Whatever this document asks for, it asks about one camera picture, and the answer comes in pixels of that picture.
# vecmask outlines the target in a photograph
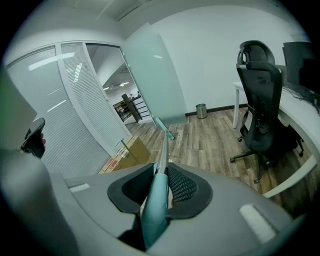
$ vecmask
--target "office chair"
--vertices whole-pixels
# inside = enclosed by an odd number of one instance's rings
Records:
[[[261,180],[262,165],[276,165],[283,154],[297,147],[296,141],[301,144],[301,138],[292,127],[278,120],[282,76],[271,50],[261,41],[243,42],[236,70],[248,102],[238,141],[244,139],[250,150],[230,158],[230,162],[257,154],[258,170],[254,180],[257,184]]]

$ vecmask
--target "white desk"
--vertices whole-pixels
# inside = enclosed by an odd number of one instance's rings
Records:
[[[236,128],[239,115],[239,92],[244,91],[244,88],[241,82],[234,82],[233,85],[236,96],[233,128]],[[287,180],[263,194],[266,198],[273,197],[292,187],[311,172],[317,164],[320,164],[320,116],[316,109],[304,100],[294,98],[288,91],[282,90],[279,115],[301,136],[312,155]]]

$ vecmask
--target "computer monitor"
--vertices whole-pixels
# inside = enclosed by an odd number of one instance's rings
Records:
[[[312,93],[320,95],[317,61],[311,42],[285,42],[283,53],[286,65],[287,85],[290,89],[307,97]]]

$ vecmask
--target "trash can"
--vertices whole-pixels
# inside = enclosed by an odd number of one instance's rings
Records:
[[[196,108],[196,116],[199,119],[204,119],[208,116],[206,104],[204,104],[204,103],[198,104],[195,106],[195,108]]]

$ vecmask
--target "wooden floor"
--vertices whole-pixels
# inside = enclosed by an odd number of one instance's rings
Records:
[[[258,160],[255,155],[237,159],[230,158],[248,150],[244,141],[238,142],[240,123],[245,109],[239,111],[237,129],[233,129],[234,110],[208,113],[205,119],[192,115],[187,123],[169,125],[167,128],[175,137],[169,140],[169,159],[174,163],[186,164],[230,176],[248,184],[259,193],[266,193],[290,177],[310,156],[306,145],[304,155],[299,157],[299,147],[285,154],[277,166],[263,170],[260,184],[254,184]],[[156,162],[161,153],[164,132],[153,122],[126,125],[134,136],[139,136],[151,153],[149,163]],[[306,178],[272,200],[296,217],[308,210],[315,191],[320,184],[320,169],[316,168]]]

